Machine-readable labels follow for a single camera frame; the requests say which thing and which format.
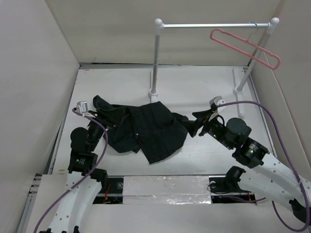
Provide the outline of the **black trousers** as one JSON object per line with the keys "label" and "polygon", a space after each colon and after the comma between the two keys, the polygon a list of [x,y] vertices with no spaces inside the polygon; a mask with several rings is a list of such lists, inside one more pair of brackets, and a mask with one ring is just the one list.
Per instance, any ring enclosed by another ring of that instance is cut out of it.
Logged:
{"label": "black trousers", "polygon": [[189,119],[172,113],[159,101],[142,106],[116,105],[96,95],[93,106],[113,110],[114,128],[107,132],[108,144],[118,153],[141,150],[150,164],[170,157],[183,147],[189,135]]}

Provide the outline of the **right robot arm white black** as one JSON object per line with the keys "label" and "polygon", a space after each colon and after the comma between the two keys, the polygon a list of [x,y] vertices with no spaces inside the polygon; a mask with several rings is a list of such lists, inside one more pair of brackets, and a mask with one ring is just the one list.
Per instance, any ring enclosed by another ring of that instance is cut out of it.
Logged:
{"label": "right robot arm white black", "polygon": [[217,111],[193,113],[195,120],[182,124],[191,137],[209,134],[228,150],[241,164],[233,166],[225,176],[225,186],[230,191],[247,190],[291,210],[301,222],[311,223],[311,183],[288,168],[269,150],[249,135],[251,128],[240,118],[227,122]]}

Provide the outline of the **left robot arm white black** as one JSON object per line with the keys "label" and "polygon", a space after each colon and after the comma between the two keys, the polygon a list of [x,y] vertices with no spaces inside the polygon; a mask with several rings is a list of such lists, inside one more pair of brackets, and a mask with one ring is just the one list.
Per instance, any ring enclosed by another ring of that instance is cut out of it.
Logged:
{"label": "left robot arm white black", "polygon": [[45,230],[47,233],[79,233],[96,196],[108,188],[107,172],[98,169],[103,156],[94,153],[101,138],[108,139],[107,129],[116,123],[103,110],[75,114],[90,121],[86,128],[78,127],[71,132],[71,153],[65,192],[44,212],[43,221],[50,210],[57,206],[54,217]]}

